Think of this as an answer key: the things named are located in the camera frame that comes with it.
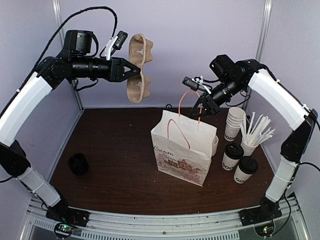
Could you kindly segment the cardboard two-cup carrier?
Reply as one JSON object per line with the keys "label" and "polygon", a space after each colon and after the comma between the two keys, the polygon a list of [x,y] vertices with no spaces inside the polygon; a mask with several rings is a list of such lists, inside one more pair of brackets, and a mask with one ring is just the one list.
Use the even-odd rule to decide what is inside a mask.
{"label": "cardboard two-cup carrier", "polygon": [[153,46],[154,43],[142,33],[135,34],[129,42],[129,62],[140,68],[140,73],[137,76],[127,80],[127,97],[134,104],[139,104],[143,99],[150,96],[149,85],[152,80],[149,76],[144,75],[143,67],[153,60],[151,53]]}

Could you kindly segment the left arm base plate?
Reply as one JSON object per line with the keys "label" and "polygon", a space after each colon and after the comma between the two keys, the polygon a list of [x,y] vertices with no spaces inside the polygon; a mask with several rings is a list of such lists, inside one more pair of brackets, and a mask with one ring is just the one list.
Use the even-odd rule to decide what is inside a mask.
{"label": "left arm base plate", "polygon": [[57,222],[66,223],[77,227],[86,227],[90,213],[75,208],[52,208],[46,211],[45,217]]}

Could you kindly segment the stack of black cup lids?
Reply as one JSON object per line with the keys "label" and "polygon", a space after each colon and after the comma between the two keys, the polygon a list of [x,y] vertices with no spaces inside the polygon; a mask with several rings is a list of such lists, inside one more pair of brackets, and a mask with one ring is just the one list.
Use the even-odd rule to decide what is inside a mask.
{"label": "stack of black cup lids", "polygon": [[82,176],[89,170],[89,164],[85,155],[81,152],[73,154],[68,159],[68,167],[71,172],[76,176]]}

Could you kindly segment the white paper cup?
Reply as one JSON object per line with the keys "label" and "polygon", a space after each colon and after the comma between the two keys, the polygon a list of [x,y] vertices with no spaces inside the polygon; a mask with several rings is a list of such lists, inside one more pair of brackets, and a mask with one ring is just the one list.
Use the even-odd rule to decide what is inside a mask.
{"label": "white paper cup", "polygon": [[226,171],[231,171],[238,164],[238,161],[243,157],[244,152],[230,152],[225,150],[222,158],[222,168]]}
{"label": "white paper cup", "polygon": [[237,168],[234,172],[233,179],[236,183],[238,184],[243,184],[245,183],[253,174],[246,174],[242,172],[237,164]]}

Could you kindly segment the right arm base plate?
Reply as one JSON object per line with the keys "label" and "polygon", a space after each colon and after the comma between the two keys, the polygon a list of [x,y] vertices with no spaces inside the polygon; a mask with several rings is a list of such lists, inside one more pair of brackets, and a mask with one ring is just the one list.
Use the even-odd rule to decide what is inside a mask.
{"label": "right arm base plate", "polygon": [[260,206],[254,208],[245,208],[238,212],[242,226],[259,224],[266,221],[271,221],[274,218],[279,218],[283,214],[281,210],[275,210],[272,213],[265,213]]}

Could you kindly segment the white paper takeout bag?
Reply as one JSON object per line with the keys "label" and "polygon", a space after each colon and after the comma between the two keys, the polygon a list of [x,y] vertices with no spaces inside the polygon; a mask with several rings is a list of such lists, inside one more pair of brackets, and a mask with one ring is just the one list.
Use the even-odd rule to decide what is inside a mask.
{"label": "white paper takeout bag", "polygon": [[157,169],[197,186],[209,172],[217,128],[178,112],[163,110],[159,123],[150,131]]}

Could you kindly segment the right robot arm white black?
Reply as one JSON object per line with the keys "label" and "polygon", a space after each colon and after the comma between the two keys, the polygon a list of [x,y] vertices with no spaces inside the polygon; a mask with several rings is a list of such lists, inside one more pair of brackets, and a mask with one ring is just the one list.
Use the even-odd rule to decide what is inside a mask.
{"label": "right robot arm white black", "polygon": [[251,89],[267,100],[292,129],[292,133],[281,145],[279,166],[256,210],[258,219],[266,221],[278,210],[289,181],[296,175],[318,124],[318,113],[302,104],[266,65],[255,59],[233,62],[226,54],[222,54],[213,59],[209,67],[217,76],[219,84],[210,92],[200,95],[189,112],[190,118],[215,115],[220,111],[220,106],[229,102],[234,95]]}

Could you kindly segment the stack of white paper cups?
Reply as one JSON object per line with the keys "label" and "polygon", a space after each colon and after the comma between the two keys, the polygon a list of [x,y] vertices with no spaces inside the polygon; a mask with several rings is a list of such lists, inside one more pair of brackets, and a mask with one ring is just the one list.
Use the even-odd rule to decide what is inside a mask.
{"label": "stack of white paper cups", "polygon": [[246,113],[242,108],[231,107],[228,110],[226,118],[226,126],[224,131],[224,139],[232,142],[240,131],[240,125],[243,124]]}

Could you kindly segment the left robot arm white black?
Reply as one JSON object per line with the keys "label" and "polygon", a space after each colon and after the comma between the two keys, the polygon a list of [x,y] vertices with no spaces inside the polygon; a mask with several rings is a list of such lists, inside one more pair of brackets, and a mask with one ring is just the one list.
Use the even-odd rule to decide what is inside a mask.
{"label": "left robot arm white black", "polygon": [[77,78],[89,78],[92,81],[105,79],[121,83],[140,74],[141,69],[124,58],[109,54],[105,58],[90,55],[91,44],[97,41],[91,31],[67,31],[61,52],[35,65],[25,85],[16,92],[0,117],[1,166],[12,178],[18,179],[36,194],[61,222],[72,218],[68,202],[34,169],[16,136],[37,105],[63,80],[71,82]]}

